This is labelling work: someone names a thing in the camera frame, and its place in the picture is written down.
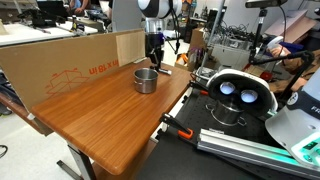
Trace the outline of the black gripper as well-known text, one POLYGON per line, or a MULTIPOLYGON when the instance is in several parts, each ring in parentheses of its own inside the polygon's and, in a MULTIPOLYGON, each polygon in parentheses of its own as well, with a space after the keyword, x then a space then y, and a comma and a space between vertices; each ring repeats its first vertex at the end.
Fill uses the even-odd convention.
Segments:
POLYGON ((145 39, 145 53, 154 64, 160 64, 163 59, 164 37, 162 33, 148 33, 145 39))

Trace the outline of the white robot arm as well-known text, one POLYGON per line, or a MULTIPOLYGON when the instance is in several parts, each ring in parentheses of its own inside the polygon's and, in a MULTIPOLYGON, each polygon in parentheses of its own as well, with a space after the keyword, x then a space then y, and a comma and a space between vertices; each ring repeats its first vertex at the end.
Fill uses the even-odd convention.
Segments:
POLYGON ((181 11, 182 0, 138 0, 138 7, 145 17, 146 56, 159 64, 164 53, 164 19, 181 11))

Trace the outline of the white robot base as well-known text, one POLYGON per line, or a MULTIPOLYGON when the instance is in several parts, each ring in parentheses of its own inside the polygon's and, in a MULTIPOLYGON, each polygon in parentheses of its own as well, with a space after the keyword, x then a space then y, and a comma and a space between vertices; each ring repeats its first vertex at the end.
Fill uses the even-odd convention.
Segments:
POLYGON ((299 163, 320 168, 320 69, 265 122, 268 133, 299 163))

